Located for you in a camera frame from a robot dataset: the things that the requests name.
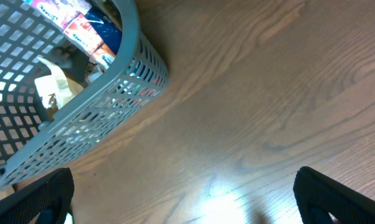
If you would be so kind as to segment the beige brown nut bag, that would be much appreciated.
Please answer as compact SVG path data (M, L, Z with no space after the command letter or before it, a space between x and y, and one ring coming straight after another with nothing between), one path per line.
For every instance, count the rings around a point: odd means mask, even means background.
M50 74L36 78L34 84L45 109L65 106L77 96L84 87L65 75L65 72L56 64L39 57L38 60L49 70Z

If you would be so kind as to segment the grey plastic basket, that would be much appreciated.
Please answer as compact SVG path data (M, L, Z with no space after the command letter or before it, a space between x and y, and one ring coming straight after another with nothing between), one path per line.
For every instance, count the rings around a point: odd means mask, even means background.
M66 40L21 1L0 1L0 190L83 156L165 88L166 64L141 33L135 2L115 4L127 31L115 63L49 116L32 81L44 48Z

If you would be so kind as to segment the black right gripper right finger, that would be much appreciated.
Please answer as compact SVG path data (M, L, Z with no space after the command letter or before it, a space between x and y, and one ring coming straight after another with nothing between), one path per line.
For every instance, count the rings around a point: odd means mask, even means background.
M375 201L311 167L298 170L293 192L304 224L375 223Z

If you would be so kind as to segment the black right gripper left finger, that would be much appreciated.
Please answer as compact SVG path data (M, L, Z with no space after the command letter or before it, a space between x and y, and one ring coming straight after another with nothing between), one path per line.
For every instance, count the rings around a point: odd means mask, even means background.
M0 200L0 223L73 223L74 180L59 168Z

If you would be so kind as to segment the tissue pack multipack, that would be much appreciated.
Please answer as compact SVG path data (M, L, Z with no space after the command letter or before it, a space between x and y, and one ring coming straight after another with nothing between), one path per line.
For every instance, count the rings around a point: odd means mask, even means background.
M86 0L25 0L104 69L116 58L122 31Z

